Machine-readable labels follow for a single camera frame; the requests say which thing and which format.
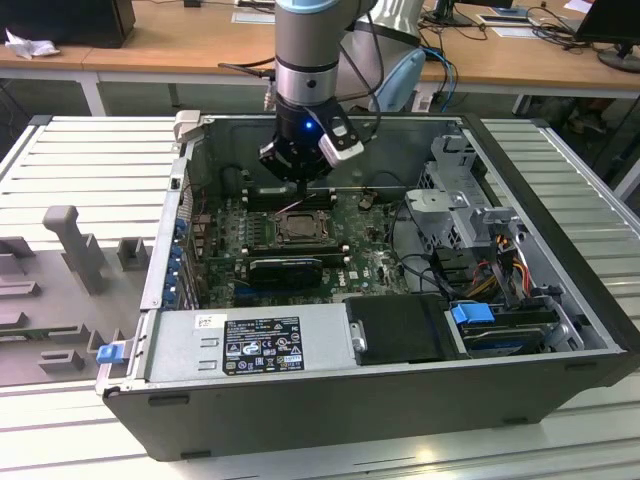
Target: white sticker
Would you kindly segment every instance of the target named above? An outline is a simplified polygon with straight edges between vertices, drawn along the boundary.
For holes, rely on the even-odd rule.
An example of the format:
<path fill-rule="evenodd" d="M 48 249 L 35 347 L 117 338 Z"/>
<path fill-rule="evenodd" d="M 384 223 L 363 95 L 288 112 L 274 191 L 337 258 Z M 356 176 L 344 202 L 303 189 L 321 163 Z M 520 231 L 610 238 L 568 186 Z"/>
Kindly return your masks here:
<path fill-rule="evenodd" d="M 222 328 L 227 321 L 226 313 L 212 313 L 210 315 L 196 315 L 195 328 Z"/>
<path fill-rule="evenodd" d="M 283 363 L 296 363 L 302 361 L 302 355 L 286 355 Z"/>

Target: desk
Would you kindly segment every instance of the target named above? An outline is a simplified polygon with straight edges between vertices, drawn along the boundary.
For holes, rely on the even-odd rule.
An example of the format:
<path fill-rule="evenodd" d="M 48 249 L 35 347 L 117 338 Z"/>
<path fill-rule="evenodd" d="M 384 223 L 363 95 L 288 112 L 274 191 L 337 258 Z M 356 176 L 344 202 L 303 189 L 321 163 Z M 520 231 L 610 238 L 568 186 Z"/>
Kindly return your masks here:
<path fill-rule="evenodd" d="M 0 55 L 0 77 L 74 80 L 81 84 L 93 115 L 105 115 L 100 82 L 264 85 L 245 75 L 233 75 L 220 62 L 242 63 L 268 58 L 274 52 L 273 25 L 231 23 L 229 7 L 203 5 L 185 9 L 181 2 L 157 5 L 134 1 L 135 30 L 121 49 L 63 47 L 63 54 L 31 62 Z M 535 0 L 521 0 L 533 6 Z M 581 14 L 562 8 L 565 0 L 549 0 L 568 17 Z M 488 11 L 460 5 L 467 15 Z M 468 34 L 474 35 L 472 29 Z M 426 32 L 429 41 L 437 38 Z M 488 40 L 478 42 L 454 29 L 443 34 L 447 56 L 458 68 L 459 92 L 635 98 L 640 76 L 601 64 L 594 52 L 571 54 L 538 39 L 501 38 L 490 28 Z M 429 63 L 422 74 L 423 89 L 434 89 L 442 67 Z"/>

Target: warning label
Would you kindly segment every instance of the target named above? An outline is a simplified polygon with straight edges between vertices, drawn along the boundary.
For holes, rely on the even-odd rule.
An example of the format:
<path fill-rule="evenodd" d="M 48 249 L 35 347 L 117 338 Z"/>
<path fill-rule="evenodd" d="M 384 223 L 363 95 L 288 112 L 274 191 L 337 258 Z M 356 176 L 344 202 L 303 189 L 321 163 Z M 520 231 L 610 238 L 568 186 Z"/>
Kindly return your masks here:
<path fill-rule="evenodd" d="M 225 322 L 222 365 L 227 375 L 304 370 L 300 318 Z"/>

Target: blue tab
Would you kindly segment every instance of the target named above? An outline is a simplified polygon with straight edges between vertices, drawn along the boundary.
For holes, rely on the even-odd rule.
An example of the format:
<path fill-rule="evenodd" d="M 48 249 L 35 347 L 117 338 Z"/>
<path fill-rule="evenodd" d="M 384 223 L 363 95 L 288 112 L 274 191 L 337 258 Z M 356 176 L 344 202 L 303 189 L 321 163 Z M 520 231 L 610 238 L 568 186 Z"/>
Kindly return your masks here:
<path fill-rule="evenodd" d="M 451 313 L 458 325 L 461 323 L 493 323 L 496 321 L 491 307 L 487 303 L 460 303 L 457 307 L 451 309 Z"/>
<path fill-rule="evenodd" d="M 182 264 L 175 258 L 169 258 L 169 261 L 167 262 L 167 270 L 169 271 L 180 270 L 181 266 Z"/>
<path fill-rule="evenodd" d="M 171 287 L 175 287 L 178 284 L 178 277 L 176 275 L 167 275 L 164 279 L 164 283 Z"/>
<path fill-rule="evenodd" d="M 98 349 L 96 362 L 98 362 L 99 365 L 105 363 L 124 363 L 124 345 L 109 344 L 101 346 Z"/>
<path fill-rule="evenodd" d="M 165 290 L 162 292 L 162 300 L 167 303 L 173 303 L 176 301 L 176 292 L 172 292 L 171 290 Z"/>

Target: black box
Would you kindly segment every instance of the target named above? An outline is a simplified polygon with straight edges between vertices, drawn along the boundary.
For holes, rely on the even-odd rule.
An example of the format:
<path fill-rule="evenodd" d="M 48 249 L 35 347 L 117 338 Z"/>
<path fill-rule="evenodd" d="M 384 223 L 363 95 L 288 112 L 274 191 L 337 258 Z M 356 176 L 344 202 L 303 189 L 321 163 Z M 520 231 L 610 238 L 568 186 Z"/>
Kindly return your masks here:
<path fill-rule="evenodd" d="M 131 0 L 0 0 L 0 28 L 58 45 L 120 48 L 136 21 Z"/>

